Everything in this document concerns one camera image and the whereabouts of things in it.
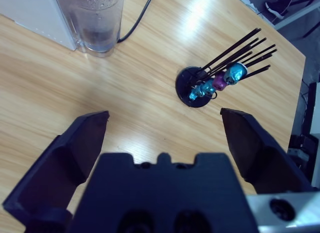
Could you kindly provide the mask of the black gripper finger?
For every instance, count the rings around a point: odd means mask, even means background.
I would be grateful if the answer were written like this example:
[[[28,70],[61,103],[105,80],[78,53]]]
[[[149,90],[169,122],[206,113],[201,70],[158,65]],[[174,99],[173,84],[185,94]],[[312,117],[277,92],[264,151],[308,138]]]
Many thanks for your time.
[[[251,114],[222,108],[220,115],[239,173],[257,194],[315,190],[295,162]]]
[[[67,207],[101,152],[108,111],[77,117],[34,162],[3,202],[4,209],[22,224],[33,221],[67,224]]]

